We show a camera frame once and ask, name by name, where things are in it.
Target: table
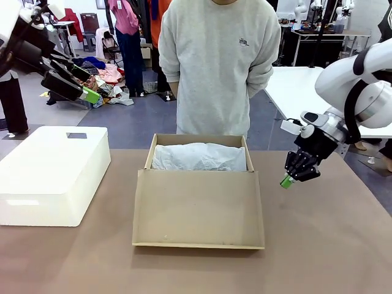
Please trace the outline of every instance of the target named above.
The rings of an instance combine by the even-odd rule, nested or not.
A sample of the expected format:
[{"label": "table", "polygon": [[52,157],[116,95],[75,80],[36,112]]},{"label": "table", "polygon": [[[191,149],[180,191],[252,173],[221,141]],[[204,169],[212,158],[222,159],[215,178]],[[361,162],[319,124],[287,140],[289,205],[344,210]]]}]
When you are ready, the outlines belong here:
[{"label": "table", "polygon": [[54,26],[57,30],[58,30],[59,28],[66,28],[66,29],[67,29],[68,37],[65,38],[65,39],[66,39],[66,44],[67,44],[67,46],[68,46],[68,49],[69,49],[70,53],[73,55],[73,56],[71,56],[71,57],[76,58],[77,56],[76,56],[74,47],[72,46],[72,42],[71,42],[71,40],[70,40],[71,34],[70,34],[70,32],[69,32],[69,26],[72,25],[72,24],[74,24],[74,23],[75,23],[74,21],[59,21],[59,22],[57,22],[57,23],[54,23],[53,26]]},{"label": "table", "polygon": [[[309,37],[316,37],[318,36],[318,34],[304,34],[302,32],[299,31],[293,31],[294,34],[298,35],[298,43],[296,46],[296,50],[295,50],[295,56],[294,56],[294,62],[293,62],[293,66],[296,65],[296,60],[298,57],[298,51],[300,49],[300,45],[302,42],[316,42],[316,40],[309,40]],[[353,45],[351,47],[351,51],[350,51],[350,56],[353,55],[353,49],[354,49],[354,44],[357,40],[358,37],[366,37],[366,44],[365,44],[365,48],[368,45],[369,42],[369,38],[370,35],[369,34],[364,34],[362,32],[357,32],[357,31],[352,31],[352,30],[344,30],[342,34],[324,34],[323,38],[324,40],[322,42],[342,42],[342,40],[334,40],[333,37],[354,37],[354,41],[353,41]]]},{"label": "table", "polygon": [[222,251],[132,247],[137,170],[147,153],[111,151],[79,227],[1,227],[0,293],[390,291],[392,219],[339,156],[323,162],[322,177],[284,190],[287,153],[251,152],[266,249]]},{"label": "table", "polygon": [[[315,90],[321,67],[274,67],[274,74],[265,89],[284,119],[301,119],[303,111],[323,114],[330,108]],[[381,129],[360,127],[362,138],[392,138],[392,124]]]}]

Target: white desk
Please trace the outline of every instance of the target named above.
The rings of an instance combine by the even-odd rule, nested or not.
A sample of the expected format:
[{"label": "white desk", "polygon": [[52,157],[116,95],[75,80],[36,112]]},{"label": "white desk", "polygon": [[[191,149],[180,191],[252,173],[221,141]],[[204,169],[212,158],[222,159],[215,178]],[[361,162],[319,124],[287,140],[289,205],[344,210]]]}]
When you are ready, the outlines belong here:
[{"label": "white desk", "polygon": [[[330,108],[331,105],[326,103],[314,88],[322,70],[321,67],[274,68],[274,74],[265,91],[285,119],[301,119],[303,111],[323,114]],[[362,138],[392,138],[392,124],[382,129],[360,127],[360,132]]]},{"label": "white desk", "polygon": [[[300,31],[293,31],[293,33],[298,35],[298,43],[296,45],[295,56],[294,56],[294,61],[293,61],[293,66],[295,66],[301,42],[315,42],[315,40],[308,40],[308,39],[309,39],[309,37],[316,37],[316,36],[318,36],[318,34],[304,34]],[[334,39],[334,37],[344,37],[344,40],[346,37],[354,37],[353,45],[350,50],[350,56],[352,56],[353,50],[354,50],[354,44],[356,43],[357,38],[358,37],[367,38],[366,44],[365,44],[365,48],[366,48],[368,46],[370,35],[363,34],[362,32],[351,31],[351,30],[345,29],[342,34],[324,34],[322,42],[340,42],[340,41],[343,42],[344,41],[344,40],[336,40],[336,39]]]},{"label": "white desk", "polygon": [[53,26],[56,29],[59,29],[59,28],[66,28],[67,29],[68,37],[66,38],[66,45],[69,46],[69,48],[73,54],[73,57],[76,58],[76,53],[75,53],[74,47],[72,46],[72,42],[71,42],[71,34],[69,32],[69,26],[74,23],[75,23],[74,21],[59,21],[59,22],[53,24]]}]

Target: gray sweatshirt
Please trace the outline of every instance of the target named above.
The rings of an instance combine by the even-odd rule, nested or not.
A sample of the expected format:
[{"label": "gray sweatshirt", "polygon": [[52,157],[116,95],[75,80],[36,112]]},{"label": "gray sweatshirt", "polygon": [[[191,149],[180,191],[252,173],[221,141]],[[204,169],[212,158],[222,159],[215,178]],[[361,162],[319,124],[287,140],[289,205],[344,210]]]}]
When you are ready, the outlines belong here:
[{"label": "gray sweatshirt", "polygon": [[168,82],[179,81],[177,133],[246,135],[249,99],[267,86],[280,39],[266,0],[173,0],[159,52]]}]

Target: person's arm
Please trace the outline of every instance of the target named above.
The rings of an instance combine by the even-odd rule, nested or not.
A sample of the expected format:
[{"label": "person's arm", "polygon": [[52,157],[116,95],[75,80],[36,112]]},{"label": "person's arm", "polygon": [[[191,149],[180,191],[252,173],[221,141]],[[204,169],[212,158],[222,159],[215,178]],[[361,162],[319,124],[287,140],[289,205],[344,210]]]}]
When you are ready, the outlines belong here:
[{"label": "person's arm", "polygon": [[167,82],[175,97],[178,95],[179,85],[179,60],[177,57],[176,38],[173,33],[175,26],[172,25],[171,13],[169,8],[162,20],[162,28],[159,36],[159,65],[166,75]]},{"label": "person's arm", "polygon": [[122,0],[122,6],[123,9],[125,9],[127,12],[127,18],[131,27],[137,28],[139,26],[139,20],[137,19],[136,14],[132,10],[132,7],[130,6],[129,2],[127,0]]},{"label": "person's arm", "polygon": [[249,75],[246,80],[249,98],[252,98],[260,90],[267,87],[268,81],[273,74],[272,63],[277,60],[279,54],[280,42],[281,26],[276,14],[273,13],[267,22],[260,53],[249,69]]}]

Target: cardboard box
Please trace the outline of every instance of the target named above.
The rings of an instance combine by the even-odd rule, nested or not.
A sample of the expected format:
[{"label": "cardboard box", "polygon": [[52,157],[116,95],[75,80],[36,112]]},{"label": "cardboard box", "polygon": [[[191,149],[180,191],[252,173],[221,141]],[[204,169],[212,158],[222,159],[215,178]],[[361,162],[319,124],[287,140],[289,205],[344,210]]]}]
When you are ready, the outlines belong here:
[{"label": "cardboard box", "polygon": [[[245,147],[246,172],[151,168],[156,145]],[[258,173],[246,141],[234,136],[155,135],[138,172],[134,246],[264,249]]]}]

